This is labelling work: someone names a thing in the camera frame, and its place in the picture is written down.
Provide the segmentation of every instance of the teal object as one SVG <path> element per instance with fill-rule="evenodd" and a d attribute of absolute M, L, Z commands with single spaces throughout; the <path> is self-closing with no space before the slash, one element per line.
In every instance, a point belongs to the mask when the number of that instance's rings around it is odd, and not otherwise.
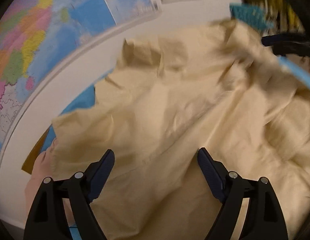
<path fill-rule="evenodd" d="M 266 20 L 265 12 L 258 6 L 230 3 L 232 17 L 245 22 L 260 32 L 273 28 L 273 23 Z"/>

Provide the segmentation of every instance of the metal pin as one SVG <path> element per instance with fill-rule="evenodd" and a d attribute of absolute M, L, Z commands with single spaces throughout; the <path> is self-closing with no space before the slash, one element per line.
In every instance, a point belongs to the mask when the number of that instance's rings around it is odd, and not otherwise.
<path fill-rule="evenodd" d="M 77 172 L 76 174 L 75 174 L 75 178 L 76 179 L 80 179 L 80 178 L 82 178 L 84 176 L 84 173 L 82 173 L 81 171 L 80 172 Z"/>
<path fill-rule="evenodd" d="M 228 175 L 232 178 L 232 179 L 236 179 L 238 174 L 234 171 L 230 171 L 230 173 L 228 173 Z"/>
<path fill-rule="evenodd" d="M 51 178 L 50 177 L 44 178 L 44 183 L 45 184 L 48 184 L 49 182 L 51 182 Z"/>
<path fill-rule="evenodd" d="M 261 182 L 264 183 L 264 184 L 267 184 L 268 183 L 268 179 L 265 178 L 265 177 L 262 177 L 261 178 Z"/>

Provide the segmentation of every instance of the map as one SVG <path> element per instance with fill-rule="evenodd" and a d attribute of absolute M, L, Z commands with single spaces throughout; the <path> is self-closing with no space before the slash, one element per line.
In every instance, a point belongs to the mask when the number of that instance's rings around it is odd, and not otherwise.
<path fill-rule="evenodd" d="M 19 110 L 62 59 L 153 12 L 151 0 L 14 0 L 0 21 L 0 157 Z"/>

